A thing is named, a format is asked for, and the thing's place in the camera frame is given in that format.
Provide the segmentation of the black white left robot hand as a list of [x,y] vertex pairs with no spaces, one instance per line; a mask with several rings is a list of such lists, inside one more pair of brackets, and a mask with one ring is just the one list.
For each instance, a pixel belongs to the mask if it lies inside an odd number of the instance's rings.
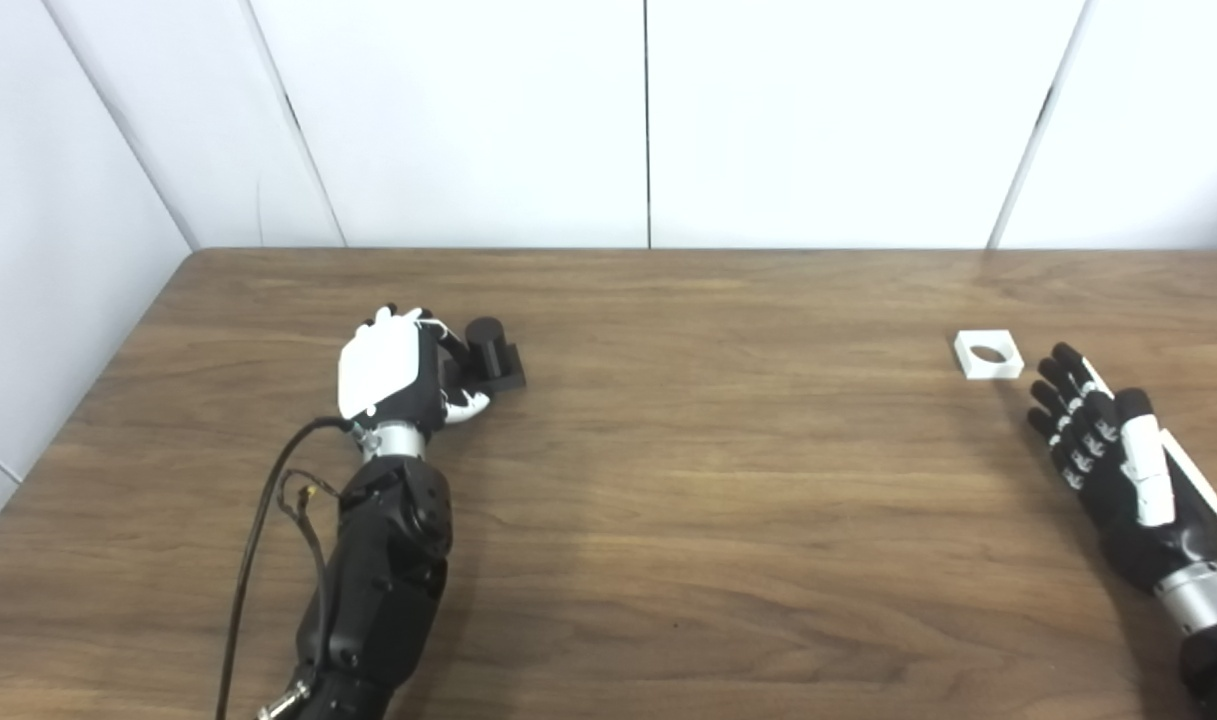
[[441,351],[469,360],[466,343],[430,310],[378,306],[340,351],[340,415],[369,431],[399,423],[430,438],[483,414],[489,393],[447,384]]

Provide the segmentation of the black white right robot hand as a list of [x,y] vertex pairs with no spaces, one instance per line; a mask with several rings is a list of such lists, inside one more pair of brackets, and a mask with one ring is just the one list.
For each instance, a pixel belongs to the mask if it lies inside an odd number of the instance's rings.
[[1180,461],[1139,387],[1110,389],[1082,351],[1051,347],[1027,420],[1088,516],[1107,568],[1139,591],[1211,562],[1217,496]]

